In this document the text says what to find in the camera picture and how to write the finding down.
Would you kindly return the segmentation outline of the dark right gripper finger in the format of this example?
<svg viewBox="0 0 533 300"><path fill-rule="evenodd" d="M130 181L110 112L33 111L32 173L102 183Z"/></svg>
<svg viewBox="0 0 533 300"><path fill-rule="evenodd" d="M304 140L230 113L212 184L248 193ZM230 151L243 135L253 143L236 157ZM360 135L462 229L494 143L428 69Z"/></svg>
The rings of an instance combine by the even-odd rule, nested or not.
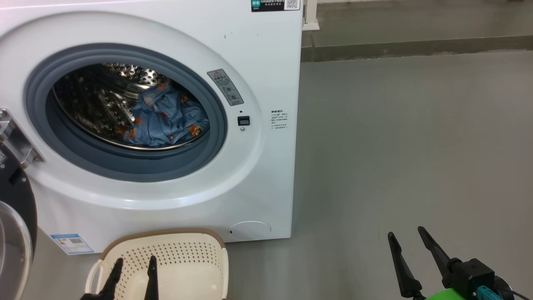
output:
<svg viewBox="0 0 533 300"><path fill-rule="evenodd" d="M442 284L445 288L451 288L452 285L452 271L451 266L453 260L445 253L445 251L436 243L434 238L428 233L425 227L418 226L418 233L421 240L424 243L426 249L428 249L438 267L438 270L442 277Z"/></svg>
<svg viewBox="0 0 533 300"><path fill-rule="evenodd" d="M388 242L401 296L403 298L423 298L421 294L422 286L415 279L402 256L402 248L394 233L388 233Z"/></svg>

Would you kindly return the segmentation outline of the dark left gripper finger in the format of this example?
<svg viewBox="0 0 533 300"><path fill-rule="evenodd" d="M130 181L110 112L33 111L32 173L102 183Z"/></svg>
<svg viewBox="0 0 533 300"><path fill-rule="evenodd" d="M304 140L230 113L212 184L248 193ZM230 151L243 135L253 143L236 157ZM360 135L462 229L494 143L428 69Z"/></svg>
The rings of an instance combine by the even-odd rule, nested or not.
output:
<svg viewBox="0 0 533 300"><path fill-rule="evenodd" d="M158 274L157 274L157 258L152 255L147 269L148 283L145 290L144 299L145 300L158 300L159 299L159 285L158 285Z"/></svg>
<svg viewBox="0 0 533 300"><path fill-rule="evenodd" d="M108 279L105 282L104 287L100 292L101 300L114 300L115 290L118 282L120 281L122 266L124 263L123 258L118 258L110 272Z"/></svg>

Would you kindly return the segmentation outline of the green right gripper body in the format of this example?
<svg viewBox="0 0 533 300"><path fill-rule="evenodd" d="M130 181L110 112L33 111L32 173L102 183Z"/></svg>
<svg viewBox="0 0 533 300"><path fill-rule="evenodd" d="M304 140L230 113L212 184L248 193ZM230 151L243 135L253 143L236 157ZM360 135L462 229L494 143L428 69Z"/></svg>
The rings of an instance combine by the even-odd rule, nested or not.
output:
<svg viewBox="0 0 533 300"><path fill-rule="evenodd" d="M465 299L456 291L440 291L426 298L425 300L465 300Z"/></svg>

